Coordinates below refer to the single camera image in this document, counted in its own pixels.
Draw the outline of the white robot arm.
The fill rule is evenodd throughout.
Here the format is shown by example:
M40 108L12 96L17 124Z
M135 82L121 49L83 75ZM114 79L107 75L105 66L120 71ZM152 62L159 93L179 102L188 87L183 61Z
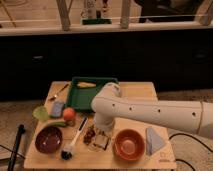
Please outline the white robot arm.
M146 101L123 98L116 83L107 83L93 98L94 123L110 131L116 118L142 121L174 130L170 136L195 135L213 140L213 103L202 101Z

